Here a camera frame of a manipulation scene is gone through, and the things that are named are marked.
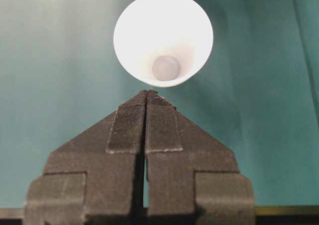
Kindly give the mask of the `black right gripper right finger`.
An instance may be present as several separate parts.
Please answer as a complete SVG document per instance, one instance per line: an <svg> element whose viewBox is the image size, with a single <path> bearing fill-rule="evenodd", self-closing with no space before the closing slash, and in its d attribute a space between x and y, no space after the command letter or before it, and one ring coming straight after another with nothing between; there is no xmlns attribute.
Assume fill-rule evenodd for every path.
<svg viewBox="0 0 319 225"><path fill-rule="evenodd" d="M251 181L234 153L150 90L146 157L151 225L253 225Z"/></svg>

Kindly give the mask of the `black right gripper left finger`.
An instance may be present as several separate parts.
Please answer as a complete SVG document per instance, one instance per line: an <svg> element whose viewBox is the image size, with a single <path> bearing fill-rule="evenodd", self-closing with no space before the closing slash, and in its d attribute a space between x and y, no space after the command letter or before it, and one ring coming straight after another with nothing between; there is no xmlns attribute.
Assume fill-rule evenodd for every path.
<svg viewBox="0 0 319 225"><path fill-rule="evenodd" d="M26 225L131 225L143 208L147 92L51 152L28 190Z"/></svg>

